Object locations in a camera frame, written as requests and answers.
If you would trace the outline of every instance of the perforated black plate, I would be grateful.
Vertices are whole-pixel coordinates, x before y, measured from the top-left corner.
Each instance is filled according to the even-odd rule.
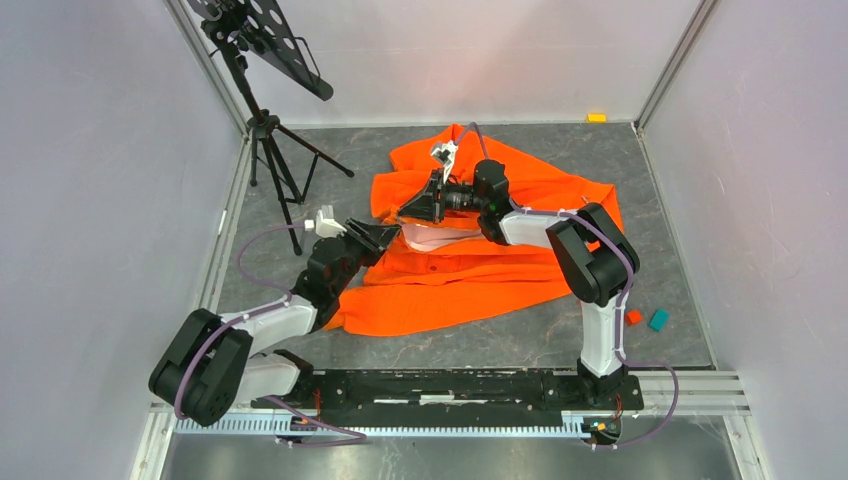
[[[306,46],[301,37],[295,37],[283,16],[280,6],[275,0],[186,0],[192,10],[206,20],[216,20],[206,10],[206,4],[218,5],[222,10],[228,10],[230,15],[245,18],[239,27],[238,34],[248,40],[250,49],[277,70],[309,90],[321,100],[329,100],[333,96],[333,87],[325,82],[318,70],[317,64],[310,55],[314,72],[310,70],[306,57],[300,46]]]

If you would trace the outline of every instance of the teal block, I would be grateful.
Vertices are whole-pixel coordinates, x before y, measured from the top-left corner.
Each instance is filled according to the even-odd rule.
[[[665,326],[666,322],[668,322],[668,312],[662,308],[658,308],[651,321],[648,322],[648,326],[659,332]]]

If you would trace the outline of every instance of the small cube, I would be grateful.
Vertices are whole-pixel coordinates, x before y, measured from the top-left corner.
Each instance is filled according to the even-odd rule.
[[[654,317],[651,318],[651,321],[648,322],[648,326],[651,327],[652,330],[659,332],[665,326],[666,322],[668,322],[668,312],[662,308],[658,308],[657,313],[655,313]]]
[[[624,314],[624,323],[626,323],[628,327],[632,327],[641,321],[642,313],[639,310],[630,310]]]
[[[607,116],[603,113],[590,113],[586,115],[588,123],[607,123]]]

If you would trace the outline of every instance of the yellow block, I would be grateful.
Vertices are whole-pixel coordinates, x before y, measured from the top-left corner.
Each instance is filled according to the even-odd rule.
[[[607,116],[603,113],[590,113],[586,115],[586,121],[589,123],[607,123]]]

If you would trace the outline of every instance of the marble-patterned floor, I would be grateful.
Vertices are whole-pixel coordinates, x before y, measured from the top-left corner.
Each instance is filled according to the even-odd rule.
[[[626,124],[489,125],[483,133],[530,153],[562,170],[587,179],[613,183],[626,235],[638,252],[642,269],[628,301],[649,317],[657,308],[671,314],[661,332],[647,322],[628,327],[625,349],[636,361],[664,360],[675,366],[711,363],[695,306],[663,215],[648,165],[631,127]],[[391,169],[388,152],[407,142],[433,136],[444,127],[320,129],[299,132],[356,172],[348,178],[319,163],[303,205],[292,205],[295,221],[311,218],[322,204],[332,204],[336,217],[370,220],[373,175]],[[299,184],[306,178],[311,155],[277,136],[283,155]],[[260,165],[259,185],[248,187],[239,218],[235,246],[266,228],[283,223],[270,174]],[[316,237],[308,235],[309,252]],[[285,232],[256,242],[244,266],[256,276],[293,284],[306,255],[292,253]],[[278,297],[275,290],[244,280],[231,256],[219,312],[238,311]],[[282,342],[318,368],[448,368],[573,367],[580,354],[580,308],[573,296],[499,317],[444,330],[404,337],[374,338],[322,331]]]

